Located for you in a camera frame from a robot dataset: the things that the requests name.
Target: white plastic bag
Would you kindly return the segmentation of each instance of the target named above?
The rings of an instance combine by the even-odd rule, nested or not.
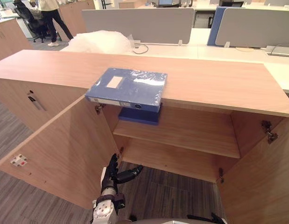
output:
[[[77,34],[64,51],[122,54],[132,50],[131,43],[122,33],[100,30]]]

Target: open cabinet door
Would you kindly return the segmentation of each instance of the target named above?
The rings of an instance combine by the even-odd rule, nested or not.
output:
[[[229,224],[289,224],[289,119],[218,181]]]
[[[84,96],[0,160],[0,170],[84,208],[100,195],[100,177],[117,147],[103,112]],[[24,166],[11,160],[19,154]]]

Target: cabinet hinge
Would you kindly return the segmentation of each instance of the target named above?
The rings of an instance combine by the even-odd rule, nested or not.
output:
[[[125,149],[124,147],[121,147],[121,148],[120,148],[120,154],[119,154],[119,156],[122,156],[122,153],[124,152],[124,149]]]
[[[97,114],[99,115],[99,113],[101,112],[101,109],[104,108],[104,106],[106,106],[106,104],[99,104],[97,106],[94,107],[94,109],[96,110]]]
[[[18,166],[25,166],[27,164],[27,158],[21,154],[19,154],[18,156],[14,157],[11,161],[11,164],[13,164],[14,166],[18,167]]]
[[[272,124],[270,121],[263,120],[261,122],[261,127],[268,136],[268,143],[269,144],[271,144],[273,141],[275,141],[278,138],[278,134],[272,133],[272,131],[271,131]]]
[[[219,178],[220,178],[220,182],[224,183],[223,169],[221,167],[219,168]]]

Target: black pants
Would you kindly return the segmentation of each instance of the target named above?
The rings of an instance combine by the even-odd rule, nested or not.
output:
[[[45,22],[48,23],[48,27],[49,27],[49,30],[51,33],[52,42],[56,42],[56,38],[57,38],[56,30],[55,30],[55,27],[53,25],[53,19],[60,25],[60,27],[63,29],[63,31],[65,32],[67,37],[69,39],[73,39],[73,36],[70,33],[68,27],[60,18],[60,15],[59,15],[59,12],[57,9],[53,10],[53,11],[42,11],[42,16],[43,16],[43,19],[45,20]]]

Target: white sneaker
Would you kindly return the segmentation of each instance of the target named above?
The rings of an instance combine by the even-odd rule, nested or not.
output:
[[[49,46],[49,47],[56,47],[56,46],[58,46],[58,45],[59,45],[59,43],[56,43],[56,42],[48,43],[48,46]]]

